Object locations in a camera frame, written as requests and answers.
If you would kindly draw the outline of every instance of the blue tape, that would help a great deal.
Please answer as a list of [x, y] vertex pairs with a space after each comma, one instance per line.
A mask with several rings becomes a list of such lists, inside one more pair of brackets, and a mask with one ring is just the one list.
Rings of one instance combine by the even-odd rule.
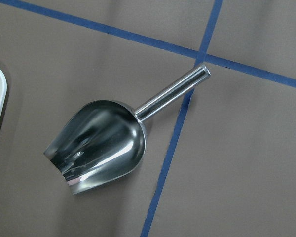
[[[217, 18], [218, 18], [221, 6], [222, 6], [222, 0], [215, 0], [214, 5], [213, 5], [213, 9], [210, 14], [209, 21], [207, 23], [206, 30], [205, 30], [205, 33], [203, 36], [200, 50], [197, 53], [197, 57], [195, 60], [195, 66], [204, 61], [209, 43], [211, 41], [211, 37], [213, 35], [213, 31], [215, 28], [215, 24], [217, 22]], [[166, 156], [164, 158], [162, 168], [161, 168], [161, 171], [160, 171], [160, 174], [158, 177], [157, 187], [156, 187], [155, 193], [153, 195], [153, 198], [150, 202], [148, 213], [147, 213], [147, 216], [146, 216], [143, 228], [142, 228], [142, 232], [140, 235], [141, 237], [147, 237], [149, 234], [151, 224], [152, 224], [152, 221], [153, 221], [153, 218], [154, 218], [154, 215], [155, 215], [155, 212], [157, 210], [157, 206], [158, 206], [158, 203], [160, 200], [162, 189], [164, 187], [164, 183], [166, 181], [166, 178], [167, 178], [167, 175], [168, 175], [168, 172], [170, 169], [171, 161], [172, 161], [175, 149], [177, 147], [177, 143], [179, 140], [179, 136], [180, 136], [183, 124], [184, 124], [184, 120], [187, 115], [189, 103], [190, 103], [193, 92], [194, 92], [194, 90], [192, 90], [188, 94], [186, 94], [183, 99], [183, 102], [181, 104], [179, 116], [178, 116], [176, 124], [174, 126], [173, 135], [170, 140], [170, 144], [169, 144], [169, 147], [168, 147], [168, 150], [167, 150]]]
[[296, 79], [282, 76], [276, 73], [271, 73], [262, 69], [244, 65], [241, 63], [233, 62], [224, 58], [219, 58], [210, 54], [207, 54], [205, 61], [225, 68], [230, 68], [242, 73], [250, 74], [259, 78], [271, 80], [277, 83], [288, 85], [296, 88]]
[[100, 31], [103, 33], [107, 33], [110, 35], [114, 35], [117, 37], [121, 37], [127, 40], [135, 41], [138, 43], [146, 44], [152, 47], [160, 48], [167, 50], [169, 52], [177, 53], [186, 57], [195, 58], [197, 55], [197, 51], [185, 48], [182, 46], [178, 46], [172, 43], [164, 42], [158, 39], [150, 38], [147, 36], [142, 36], [136, 33], [132, 33], [129, 31], [125, 31], [116, 27], [104, 25], [101, 23], [97, 23], [94, 21], [90, 21], [84, 18], [80, 18], [77, 16], [65, 14], [59, 11], [55, 11], [49, 8], [37, 6], [31, 3], [19, 1], [19, 0], [0, 0], [0, 3], [10, 5], [16, 8], [20, 8], [23, 10], [31, 11], [34, 13], [38, 13], [44, 16], [52, 17], [61, 21], [69, 22], [75, 25], [87, 27], [96, 31]]

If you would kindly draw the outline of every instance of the blue grout line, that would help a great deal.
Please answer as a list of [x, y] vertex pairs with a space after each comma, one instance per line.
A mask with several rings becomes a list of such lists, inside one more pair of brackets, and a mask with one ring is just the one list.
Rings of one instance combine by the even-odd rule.
[[207, 54], [205, 61], [225, 68], [233, 69], [242, 73], [250, 74], [259, 78], [271, 80], [280, 84], [288, 85], [296, 88], [296, 79], [271, 73], [262, 69], [254, 68], [241, 63], [233, 62], [224, 58]]
[[90, 28], [96, 31], [100, 31], [103, 33], [107, 33], [110, 35], [114, 35], [117, 37], [121, 37], [127, 40], [135, 41], [138, 43], [146, 44], [149, 46], [153, 46], [156, 48], [164, 49], [169, 52], [177, 53], [186, 57], [195, 58], [197, 51], [189, 48], [185, 48], [182, 46], [178, 46], [172, 43], [164, 42], [162, 40], [154, 39], [147, 36], [142, 36], [133, 32], [129, 32], [126, 30], [122, 30], [116, 27], [108, 26], [105, 24], [101, 24], [98, 22], [90, 21], [84, 18], [80, 18], [77, 16], [65, 14], [56, 10], [52, 10], [49, 8], [45, 8], [42, 6], [37, 6], [31, 3], [27, 3], [19, 0], [0, 0], [0, 3], [13, 6], [16, 8], [20, 8], [23, 10], [27, 10], [30, 12], [38, 13], [44, 16], [52, 17], [61, 21], [69, 22], [75, 25], [83, 26], [86, 28]]
[[[222, 0], [215, 0], [214, 5], [213, 5], [213, 9], [212, 12], [210, 14], [207, 26], [206, 26], [206, 30], [203, 36], [203, 40], [200, 46], [200, 49], [197, 53], [197, 57], [195, 60], [195, 66], [201, 62], [203, 62], [205, 56], [206, 56], [206, 52], [207, 49], [209, 47], [209, 43], [211, 41], [211, 37], [213, 35], [213, 31], [215, 28], [215, 24], [219, 15], [219, 11], [221, 9], [222, 6]], [[181, 108], [179, 111], [179, 115], [176, 121], [176, 124], [174, 126], [174, 130], [173, 130], [173, 135], [171, 137], [170, 140], [170, 144], [166, 153], [166, 156], [164, 158], [163, 164], [162, 164], [162, 168], [158, 177], [158, 181], [157, 181], [157, 187], [155, 190], [155, 193], [151, 199], [150, 202], [150, 206], [148, 209], [148, 213], [142, 228], [142, 232], [140, 237], [147, 237], [152, 225], [152, 221], [155, 215], [155, 212], [157, 210], [158, 207], [158, 203], [161, 197], [161, 193], [170, 169], [170, 165], [171, 165], [171, 161], [174, 155], [174, 152], [176, 150], [177, 147], [177, 143], [179, 140], [179, 136], [184, 124], [184, 120], [186, 118], [187, 115], [187, 111], [188, 111], [188, 107], [189, 107], [189, 103], [192, 97], [194, 90], [190, 91], [188, 94], [185, 95], [183, 102], [181, 104]]]

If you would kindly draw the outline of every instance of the stainless steel scoop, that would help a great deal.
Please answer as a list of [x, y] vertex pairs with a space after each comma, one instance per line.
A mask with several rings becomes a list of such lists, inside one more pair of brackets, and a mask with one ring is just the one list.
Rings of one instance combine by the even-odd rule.
[[52, 141], [44, 154], [76, 194], [130, 173], [146, 148], [143, 121], [210, 77], [199, 65], [134, 110], [99, 100], [85, 105]]

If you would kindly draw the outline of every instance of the metal scoop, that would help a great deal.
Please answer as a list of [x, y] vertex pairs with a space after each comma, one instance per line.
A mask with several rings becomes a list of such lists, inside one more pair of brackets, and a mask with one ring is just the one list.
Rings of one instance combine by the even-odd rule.
[[134, 110], [99, 100], [85, 105], [44, 154], [60, 170], [72, 193], [80, 193], [130, 173], [146, 148], [143, 121], [210, 77], [199, 65]]

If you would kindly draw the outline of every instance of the cylindrical metal handle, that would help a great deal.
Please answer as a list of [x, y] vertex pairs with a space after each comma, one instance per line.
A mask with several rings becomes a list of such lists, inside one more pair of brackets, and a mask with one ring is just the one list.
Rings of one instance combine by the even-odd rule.
[[142, 104], [135, 110], [135, 115], [140, 121], [145, 121], [210, 76], [211, 73], [204, 64], [194, 67], [160, 93]]

